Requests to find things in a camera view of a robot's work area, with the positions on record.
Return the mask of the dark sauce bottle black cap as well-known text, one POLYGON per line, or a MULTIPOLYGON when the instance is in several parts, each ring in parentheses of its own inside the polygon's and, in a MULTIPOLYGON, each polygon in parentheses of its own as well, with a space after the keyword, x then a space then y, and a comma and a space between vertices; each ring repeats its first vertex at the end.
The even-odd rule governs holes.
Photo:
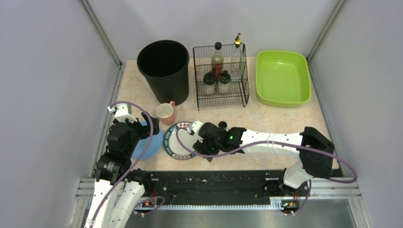
POLYGON ((221 48, 222 44, 220 42, 216 42, 214 45, 214 54, 211 57, 212 73, 214 74, 216 80, 219 80, 224 63, 224 56, 221 48))

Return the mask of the clear glass bottle gold cap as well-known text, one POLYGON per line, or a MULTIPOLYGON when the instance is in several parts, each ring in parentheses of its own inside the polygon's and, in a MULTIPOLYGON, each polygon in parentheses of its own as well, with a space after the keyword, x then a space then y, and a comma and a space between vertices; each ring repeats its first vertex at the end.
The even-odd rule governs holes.
POLYGON ((241 39, 241 33, 238 33, 234 39, 234 50, 231 55, 231 79, 240 80, 244 72, 244 44, 241 39))

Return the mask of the small dark spice jar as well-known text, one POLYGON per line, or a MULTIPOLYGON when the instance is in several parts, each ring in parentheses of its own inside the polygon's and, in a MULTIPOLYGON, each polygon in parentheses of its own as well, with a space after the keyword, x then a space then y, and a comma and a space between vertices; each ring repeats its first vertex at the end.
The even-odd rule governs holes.
POLYGON ((220 121, 219 124, 218 124, 218 127, 223 129, 223 130, 226 130, 227 127, 228 127, 228 124, 225 121, 220 121))

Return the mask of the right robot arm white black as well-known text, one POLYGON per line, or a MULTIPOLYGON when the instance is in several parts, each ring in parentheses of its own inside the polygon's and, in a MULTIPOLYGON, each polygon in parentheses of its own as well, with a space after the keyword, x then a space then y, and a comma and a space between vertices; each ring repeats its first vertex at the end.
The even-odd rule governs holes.
POLYGON ((333 170, 334 144, 314 127, 300 133, 262 133, 243 127, 229 130, 213 123, 193 122, 186 131, 195 139, 192 148, 209 161, 234 153, 269 153, 296 159, 285 168, 281 184, 297 189, 312 178, 329 179, 333 170))

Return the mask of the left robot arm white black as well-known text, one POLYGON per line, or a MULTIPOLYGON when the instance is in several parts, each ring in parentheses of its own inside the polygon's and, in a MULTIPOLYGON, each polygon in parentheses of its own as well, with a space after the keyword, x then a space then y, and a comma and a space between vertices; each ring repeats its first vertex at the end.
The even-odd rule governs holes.
POLYGON ((159 119, 138 118, 124 114, 116 117, 109 128, 105 153, 96 164, 94 194, 86 219, 86 228, 125 227, 139 199, 149 191, 150 173, 133 170, 131 157, 140 140, 160 132, 159 119))

